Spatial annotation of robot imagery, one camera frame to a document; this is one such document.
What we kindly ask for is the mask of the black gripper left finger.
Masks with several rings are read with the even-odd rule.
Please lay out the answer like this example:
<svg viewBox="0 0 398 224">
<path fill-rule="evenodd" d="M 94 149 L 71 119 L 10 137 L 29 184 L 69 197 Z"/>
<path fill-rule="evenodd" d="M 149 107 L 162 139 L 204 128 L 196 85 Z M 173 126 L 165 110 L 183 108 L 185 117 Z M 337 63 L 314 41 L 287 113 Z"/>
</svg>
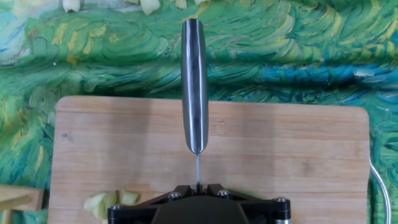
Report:
<svg viewBox="0 0 398 224">
<path fill-rule="evenodd" d="M 171 192 L 166 192 L 138 205 L 114 205 L 108 208 L 108 224 L 127 224 L 151 222 L 157 210 L 169 202 L 197 195 L 197 186 L 178 185 Z"/>
</svg>

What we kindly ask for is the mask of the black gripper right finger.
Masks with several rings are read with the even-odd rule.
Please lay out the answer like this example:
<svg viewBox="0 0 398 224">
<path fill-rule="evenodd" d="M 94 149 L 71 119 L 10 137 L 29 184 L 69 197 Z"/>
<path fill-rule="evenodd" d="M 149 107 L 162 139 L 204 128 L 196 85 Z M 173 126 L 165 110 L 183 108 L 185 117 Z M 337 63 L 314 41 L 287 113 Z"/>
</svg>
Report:
<svg viewBox="0 0 398 224">
<path fill-rule="evenodd" d="M 249 223 L 291 224 L 290 200 L 285 197 L 262 199 L 237 190 L 224 188 L 221 184 L 200 185 L 200 195 L 218 197 L 236 202 L 240 206 L 239 216 Z"/>
</svg>

